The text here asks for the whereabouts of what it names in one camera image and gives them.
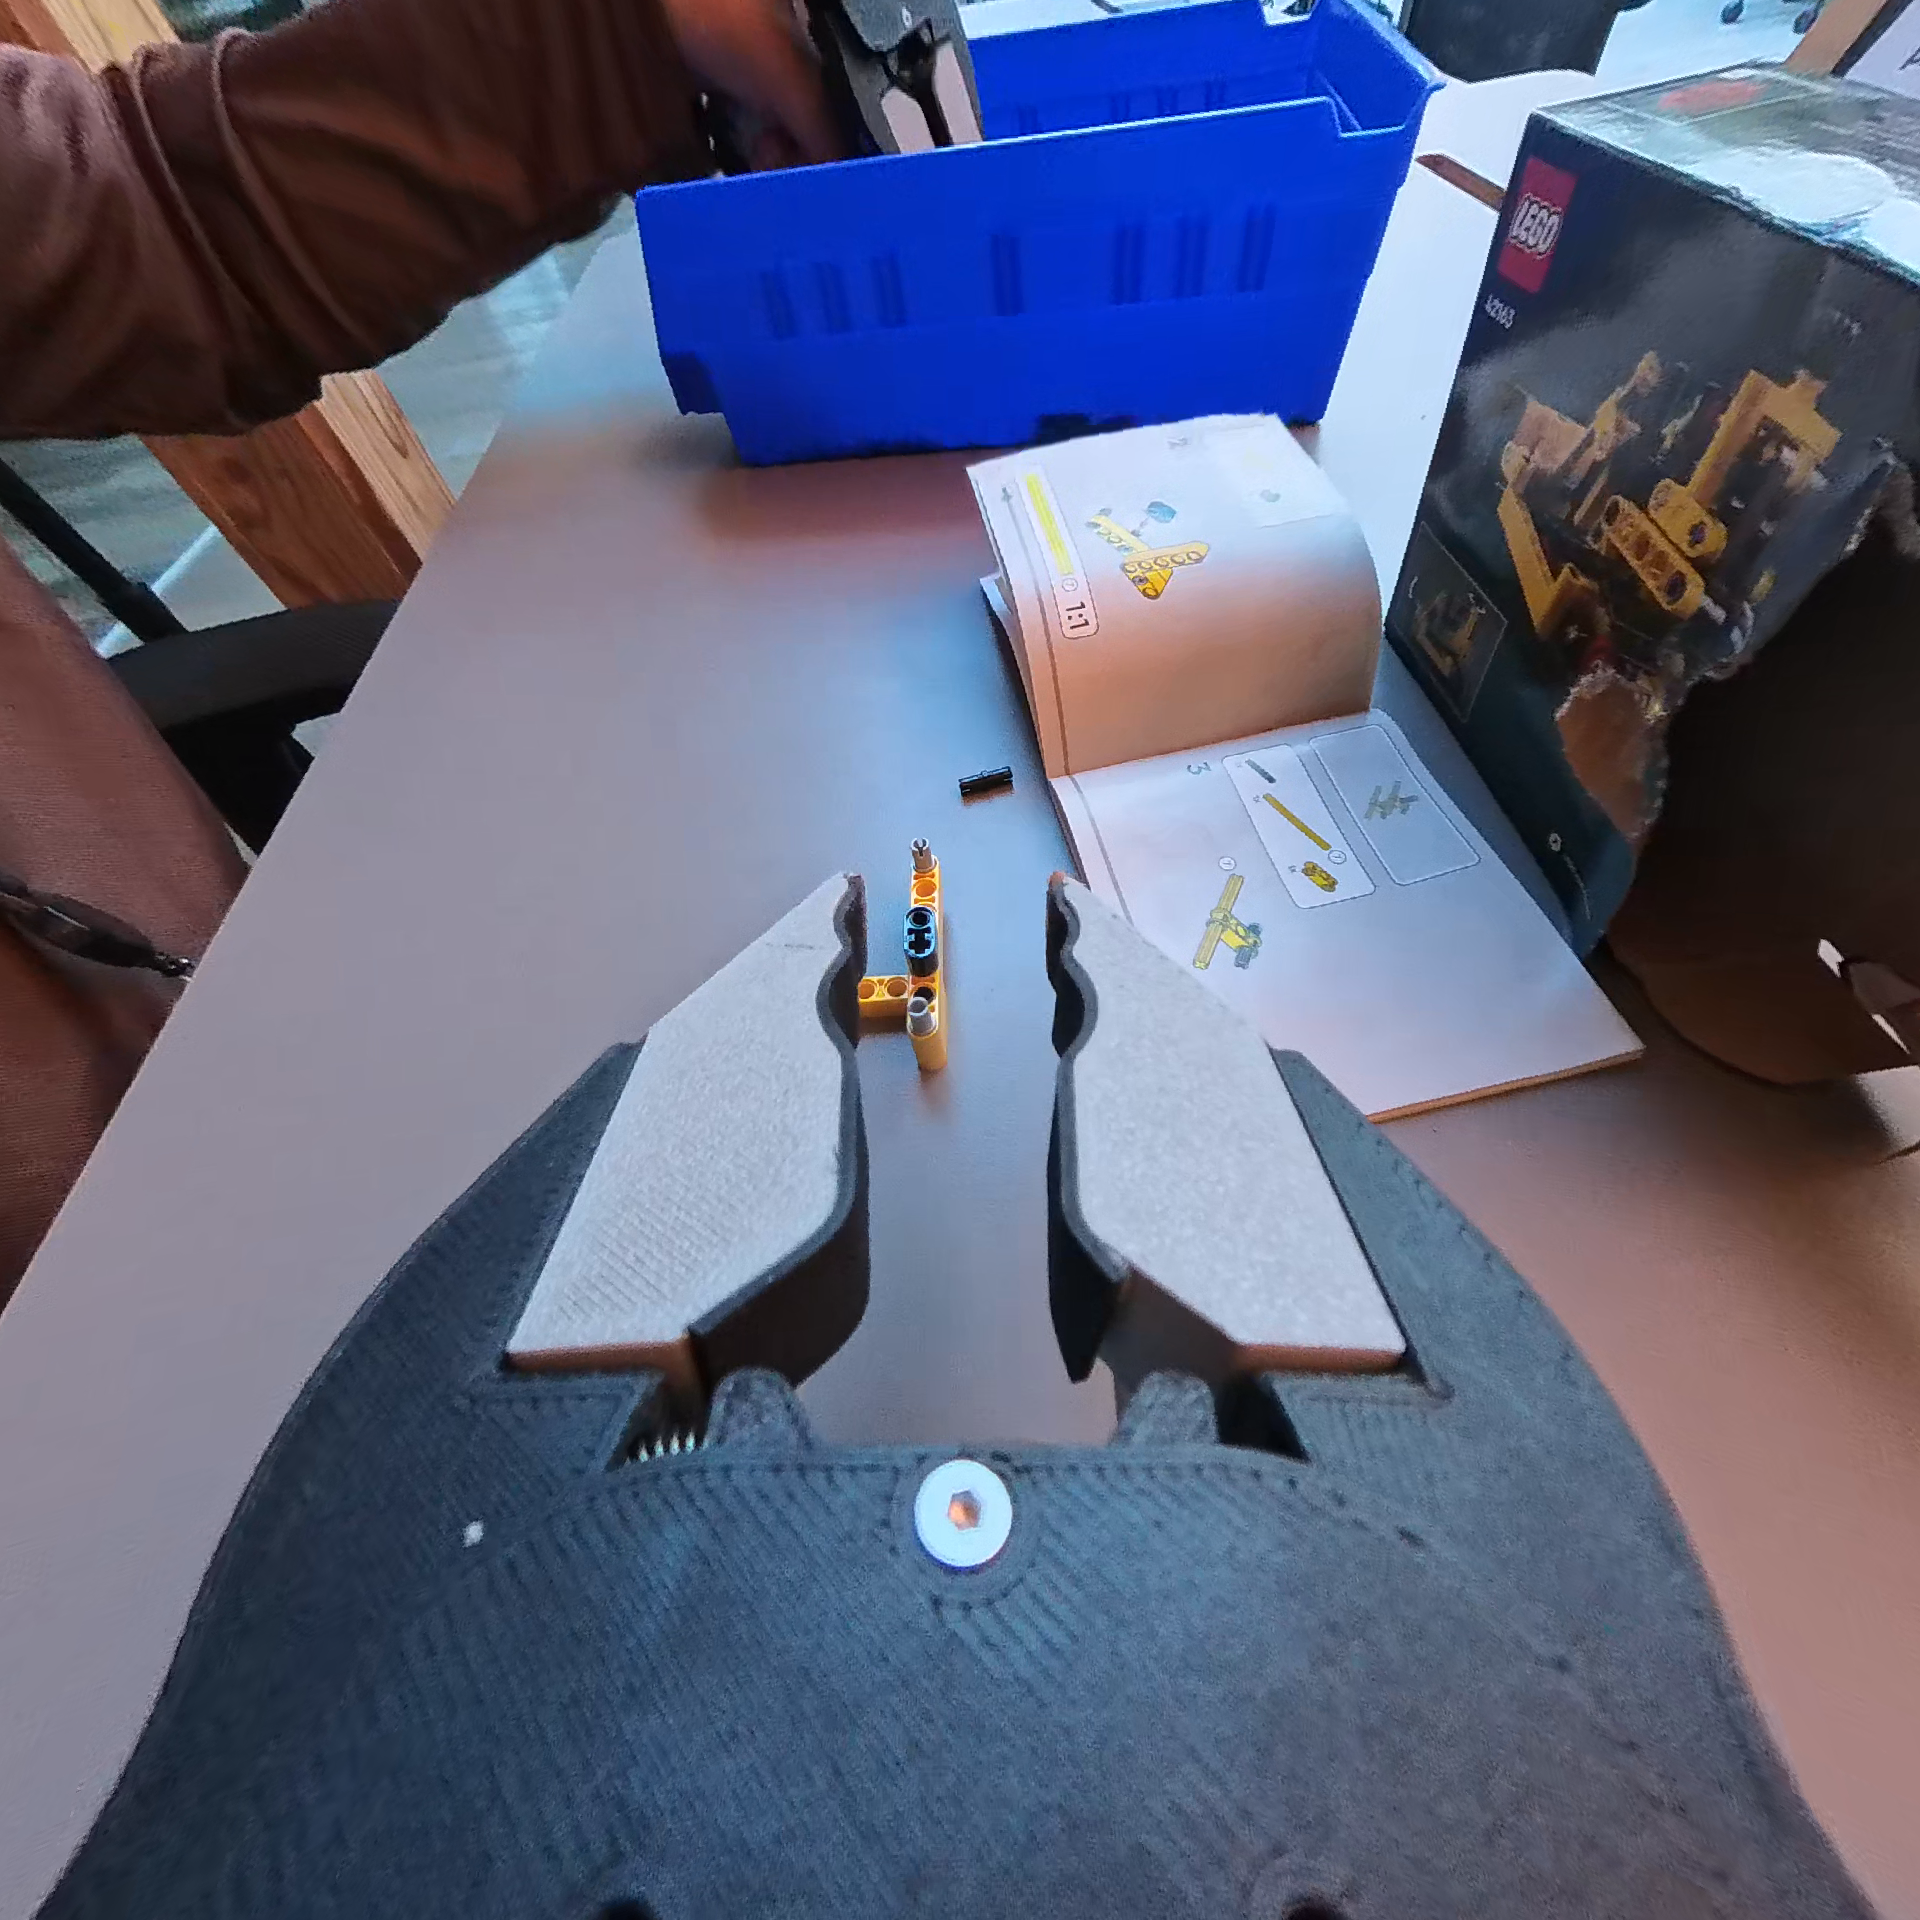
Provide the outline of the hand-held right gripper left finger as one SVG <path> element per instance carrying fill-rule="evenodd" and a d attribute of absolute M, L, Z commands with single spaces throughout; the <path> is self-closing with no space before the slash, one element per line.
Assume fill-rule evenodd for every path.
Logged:
<path fill-rule="evenodd" d="M 505 1345 L 518 1373 L 809 1380 L 870 1301 L 857 874 L 831 874 L 638 1047 Z"/>

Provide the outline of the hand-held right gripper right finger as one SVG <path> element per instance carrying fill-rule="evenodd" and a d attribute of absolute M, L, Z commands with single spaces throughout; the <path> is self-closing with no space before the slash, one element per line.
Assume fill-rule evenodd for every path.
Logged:
<path fill-rule="evenodd" d="M 1397 1367 L 1402 1327 L 1261 1035 L 1073 878 L 1049 882 L 1045 970 L 1067 1374 Z"/>

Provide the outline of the yellow lego assembly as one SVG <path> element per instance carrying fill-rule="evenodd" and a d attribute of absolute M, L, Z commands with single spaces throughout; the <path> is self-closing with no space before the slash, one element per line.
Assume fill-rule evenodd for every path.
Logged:
<path fill-rule="evenodd" d="M 909 910 L 902 917 L 902 973 L 870 973 L 856 987 L 860 1023 L 905 1032 L 922 1074 L 948 1065 L 948 993 L 943 963 L 948 920 L 943 863 L 927 838 L 911 842 Z"/>

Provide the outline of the blue plastic bin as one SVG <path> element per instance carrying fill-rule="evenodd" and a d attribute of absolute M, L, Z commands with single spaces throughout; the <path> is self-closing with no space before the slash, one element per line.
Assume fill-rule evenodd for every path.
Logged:
<path fill-rule="evenodd" d="M 638 192 L 748 463 L 1321 420 L 1443 76 L 1366 3 L 966 9 L 980 144 Z"/>

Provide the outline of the person's left forearm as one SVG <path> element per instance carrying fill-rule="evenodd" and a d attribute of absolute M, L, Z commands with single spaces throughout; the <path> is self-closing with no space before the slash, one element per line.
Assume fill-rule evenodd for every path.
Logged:
<path fill-rule="evenodd" d="M 238 432 L 700 160 L 656 3 L 324 3 L 2 48 L 2 435 Z"/>

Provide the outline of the lego instruction booklet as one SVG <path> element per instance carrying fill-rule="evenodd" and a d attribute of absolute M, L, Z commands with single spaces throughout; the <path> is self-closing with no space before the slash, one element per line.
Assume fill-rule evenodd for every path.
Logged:
<path fill-rule="evenodd" d="M 966 470 L 1075 871 L 1372 1118 L 1643 1054 L 1372 701 L 1377 571 L 1271 415 Z"/>

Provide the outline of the dark lego box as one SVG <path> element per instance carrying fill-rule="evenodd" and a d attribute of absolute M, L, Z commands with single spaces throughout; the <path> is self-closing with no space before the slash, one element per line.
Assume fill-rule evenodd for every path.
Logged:
<path fill-rule="evenodd" d="M 1538 112 L 1386 638 L 1696 1047 L 1918 1062 L 1918 101 Z"/>

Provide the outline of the person's left hand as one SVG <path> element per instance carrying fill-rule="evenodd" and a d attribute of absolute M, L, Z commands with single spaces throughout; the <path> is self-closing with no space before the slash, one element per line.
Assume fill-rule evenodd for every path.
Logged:
<path fill-rule="evenodd" d="M 748 171 L 849 157 L 797 3 L 662 3 L 688 73 L 733 102 Z"/>

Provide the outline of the black mesh office chair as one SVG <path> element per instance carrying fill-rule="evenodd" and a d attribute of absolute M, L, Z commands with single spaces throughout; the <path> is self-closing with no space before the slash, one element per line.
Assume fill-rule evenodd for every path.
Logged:
<path fill-rule="evenodd" d="M 1622 10 L 1646 3 L 1400 3 L 1397 27 L 1457 80 L 1538 70 L 1593 76 Z"/>

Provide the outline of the person's brown clothed torso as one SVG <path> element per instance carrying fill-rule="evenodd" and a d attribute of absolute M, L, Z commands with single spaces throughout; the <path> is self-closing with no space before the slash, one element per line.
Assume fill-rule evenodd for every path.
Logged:
<path fill-rule="evenodd" d="M 163 735 L 53 594 L 2 550 L 2 871 L 201 956 L 250 865 Z M 150 973 L 2 926 L 9 1296 L 176 1007 Z"/>

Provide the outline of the wooden post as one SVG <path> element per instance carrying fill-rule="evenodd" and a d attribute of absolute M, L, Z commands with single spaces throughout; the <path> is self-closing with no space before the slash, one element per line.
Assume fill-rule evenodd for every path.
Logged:
<path fill-rule="evenodd" d="M 401 599 L 452 508 L 377 371 L 250 432 L 138 438 L 289 607 Z"/>

